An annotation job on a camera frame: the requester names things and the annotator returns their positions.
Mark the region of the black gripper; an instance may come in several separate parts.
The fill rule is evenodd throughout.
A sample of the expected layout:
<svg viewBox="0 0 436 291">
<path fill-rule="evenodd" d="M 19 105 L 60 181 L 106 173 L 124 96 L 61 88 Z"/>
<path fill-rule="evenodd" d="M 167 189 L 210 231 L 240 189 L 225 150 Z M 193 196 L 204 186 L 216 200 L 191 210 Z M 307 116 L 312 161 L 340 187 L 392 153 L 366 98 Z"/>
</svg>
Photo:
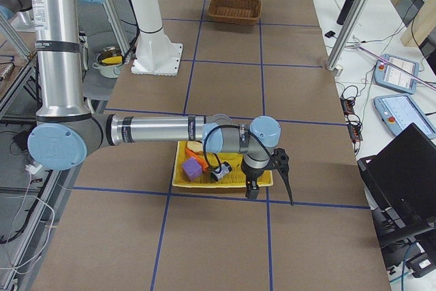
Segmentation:
<svg viewBox="0 0 436 291">
<path fill-rule="evenodd" d="M 268 159 L 257 160 L 251 158 L 248 154 L 243 155 L 241 162 L 241 170 L 246 176 L 246 193 L 247 199 L 257 199 L 260 187 L 257 184 L 257 179 L 263 174 L 267 165 Z"/>
</svg>

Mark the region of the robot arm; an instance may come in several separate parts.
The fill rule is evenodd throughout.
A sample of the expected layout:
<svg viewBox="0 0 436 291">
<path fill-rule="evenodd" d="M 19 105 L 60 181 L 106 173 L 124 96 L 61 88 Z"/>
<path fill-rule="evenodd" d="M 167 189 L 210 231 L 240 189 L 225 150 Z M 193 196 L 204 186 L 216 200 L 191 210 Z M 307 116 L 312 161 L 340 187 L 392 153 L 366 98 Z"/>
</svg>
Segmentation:
<svg viewBox="0 0 436 291">
<path fill-rule="evenodd" d="M 289 158 L 278 147 L 281 128 L 271 117 L 233 125 L 225 117 L 124 117 L 93 114 L 84 104 L 78 0 L 32 0 L 42 106 L 27 144 L 46 168 L 68 170 L 102 147 L 142 141 L 197 141 L 203 152 L 240 153 L 246 196 L 258 195 L 258 178 L 277 170 L 289 181 Z"/>
<path fill-rule="evenodd" d="M 32 22 L 32 0 L 1 0 L 1 14 L 6 20 L 10 20 L 17 13 L 23 13 Z"/>
</svg>

